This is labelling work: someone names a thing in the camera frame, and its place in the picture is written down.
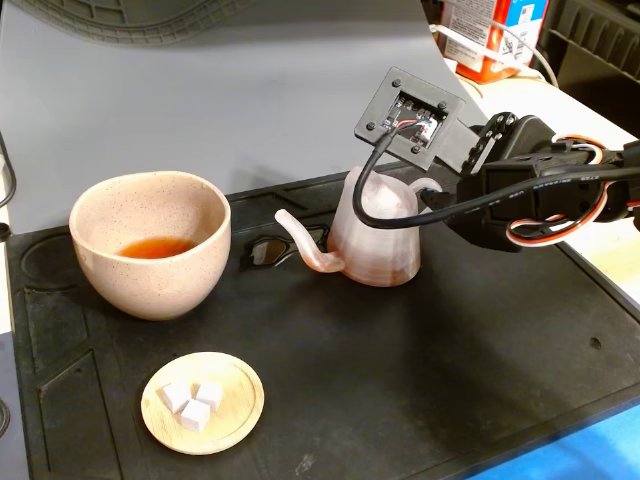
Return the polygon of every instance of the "blue surface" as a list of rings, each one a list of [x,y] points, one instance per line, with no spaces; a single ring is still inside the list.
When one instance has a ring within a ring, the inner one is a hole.
[[[640,479],[640,406],[498,465],[473,480]]]

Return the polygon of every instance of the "brown liquid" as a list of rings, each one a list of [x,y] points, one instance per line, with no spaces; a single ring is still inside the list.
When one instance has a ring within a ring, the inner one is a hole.
[[[130,258],[166,258],[191,250],[196,242],[174,237],[153,237],[140,240],[118,252]]]

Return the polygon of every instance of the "red container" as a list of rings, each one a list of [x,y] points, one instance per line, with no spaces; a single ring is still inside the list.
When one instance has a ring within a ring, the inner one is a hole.
[[[442,25],[501,54],[515,50],[515,59],[529,65],[533,56],[531,51],[510,34],[492,26],[490,20],[507,25],[527,43],[535,45],[548,0],[456,0],[456,3],[465,8],[445,3]],[[495,82],[517,73],[517,70],[505,68],[503,64],[473,52],[444,35],[440,35],[438,44],[445,57],[458,62],[457,73],[475,82]]]

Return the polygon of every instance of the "pink teapot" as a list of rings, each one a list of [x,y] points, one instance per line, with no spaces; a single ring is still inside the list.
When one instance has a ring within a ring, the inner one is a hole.
[[[313,238],[286,210],[275,218],[293,238],[304,262],[321,273],[342,272],[356,282],[373,287],[393,287],[411,280],[420,269],[420,233],[418,227],[379,230],[362,223],[353,211],[353,190],[362,172],[355,167],[344,182],[344,189],[329,237],[328,253],[322,253]],[[418,213],[416,194],[423,189],[442,191],[430,178],[411,185],[371,172],[364,187],[365,211],[378,218],[401,218]]]

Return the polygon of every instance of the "gray wall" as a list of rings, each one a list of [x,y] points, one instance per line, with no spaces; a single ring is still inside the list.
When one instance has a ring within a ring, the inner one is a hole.
[[[258,0],[183,43],[89,43],[5,2],[0,128],[14,232],[65,224],[112,176],[183,170],[233,193],[348,170],[353,128],[392,66],[466,97],[418,0]],[[479,123],[471,105],[463,120]]]

